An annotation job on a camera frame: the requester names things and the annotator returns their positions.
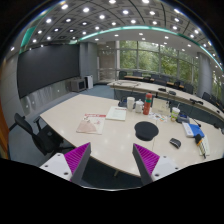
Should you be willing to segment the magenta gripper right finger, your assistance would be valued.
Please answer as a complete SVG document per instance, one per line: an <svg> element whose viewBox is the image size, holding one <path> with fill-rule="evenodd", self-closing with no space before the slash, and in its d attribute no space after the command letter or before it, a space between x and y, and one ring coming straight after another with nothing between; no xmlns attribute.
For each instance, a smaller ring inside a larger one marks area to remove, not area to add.
<svg viewBox="0 0 224 224"><path fill-rule="evenodd" d="M159 156L138 144L133 144L132 153L143 185L148 185L179 170L179 167L167 156Z"/></svg>

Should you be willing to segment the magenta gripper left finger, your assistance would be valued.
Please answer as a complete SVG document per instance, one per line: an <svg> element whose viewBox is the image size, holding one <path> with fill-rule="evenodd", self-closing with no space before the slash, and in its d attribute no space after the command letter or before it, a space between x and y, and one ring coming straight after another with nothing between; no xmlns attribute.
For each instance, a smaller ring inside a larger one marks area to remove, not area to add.
<svg viewBox="0 0 224 224"><path fill-rule="evenodd" d="M90 153L91 144L86 143L66 154L56 153L41 166L41 169L79 185Z"/></svg>

